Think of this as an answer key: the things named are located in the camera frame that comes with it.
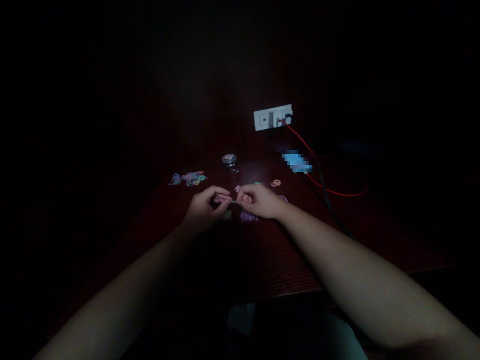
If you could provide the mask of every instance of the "black cable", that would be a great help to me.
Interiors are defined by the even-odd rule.
[[[290,118],[292,122],[294,121],[294,117],[292,116],[292,114],[286,114],[285,118]],[[347,227],[344,225],[344,223],[339,219],[337,214],[332,209],[332,204],[330,203],[330,198],[329,198],[329,194],[327,192],[327,187],[325,186],[324,175],[322,174],[322,167],[320,166],[320,161],[318,161],[318,159],[315,157],[315,155],[313,155],[313,158],[315,159],[316,165],[318,167],[318,175],[320,177],[321,188],[323,189],[323,196],[325,197],[326,208],[328,209],[328,211],[330,212],[331,216],[333,217],[335,222],[338,224],[340,229],[343,231],[343,233],[345,235],[347,235],[348,237],[355,240],[352,233],[347,229]]]

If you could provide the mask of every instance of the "wooden table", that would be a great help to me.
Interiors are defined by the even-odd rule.
[[[159,184],[59,324],[177,226],[192,196],[210,185],[226,188],[235,196],[237,185],[261,182],[293,205],[338,229],[322,203],[321,189],[305,175],[293,173],[280,156],[240,164],[239,168],[238,174],[225,171],[220,164],[192,168],[190,171],[204,170],[207,176],[198,186],[168,185],[168,181]],[[333,190],[357,193],[364,186],[361,178],[333,163],[325,162],[323,172],[327,186]],[[271,187],[274,179],[281,180],[281,186]],[[403,271],[411,274],[449,264],[440,252],[381,210],[368,192],[358,197],[332,194],[330,201],[359,242]],[[321,288],[280,224],[262,218],[257,223],[242,224],[240,207],[232,204],[230,209],[230,221],[220,221],[196,241],[173,279],[172,289],[186,297],[208,297],[220,304],[234,305]]]

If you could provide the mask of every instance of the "red cable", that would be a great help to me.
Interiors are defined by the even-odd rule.
[[[289,124],[287,124],[285,121],[281,120],[281,119],[278,119],[279,121],[281,121],[282,123],[284,123],[285,125],[288,126],[288,128],[295,134],[298,136],[298,138],[301,140],[302,143],[305,144],[306,148],[308,149],[308,151],[312,151],[312,149],[310,148],[310,146],[307,145],[307,143],[305,142],[305,140],[299,135],[298,132],[296,132]],[[315,155],[316,158],[324,158],[324,159],[327,159],[327,160],[330,160],[331,162],[334,162],[334,163],[337,163],[337,164],[340,164],[339,162],[336,162],[335,160],[332,160],[332,159],[329,159],[328,157],[326,156],[321,156],[321,155]],[[308,178],[315,184],[317,185],[318,187],[322,188],[323,189],[323,186],[320,185],[318,182],[316,182],[311,176],[310,174],[307,172],[306,175],[308,176]],[[329,192],[329,193],[332,193],[332,194],[335,194],[335,195],[340,195],[340,196],[344,196],[344,197],[348,197],[348,198],[353,198],[353,197],[357,197],[357,196],[360,196],[360,195],[363,195],[367,192],[367,190],[369,189],[368,187],[368,184],[367,182],[365,182],[365,190],[363,190],[362,192],[359,192],[359,193],[356,193],[356,194],[344,194],[344,193],[341,193],[341,192],[336,192],[336,191],[333,191],[333,190],[330,190],[330,189],[325,189],[325,191]]]

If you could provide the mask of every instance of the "glass jar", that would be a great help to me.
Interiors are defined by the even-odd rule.
[[[221,157],[223,167],[234,174],[237,174],[240,169],[237,167],[237,156],[235,154],[226,154]]]

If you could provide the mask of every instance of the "white wall socket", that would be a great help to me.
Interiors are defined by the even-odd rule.
[[[279,119],[282,119],[287,124],[290,124],[292,122],[292,118],[289,116],[285,120],[285,115],[287,114],[294,114],[292,111],[292,104],[254,111],[253,120],[255,121],[255,131],[285,126],[285,124],[280,122]]]

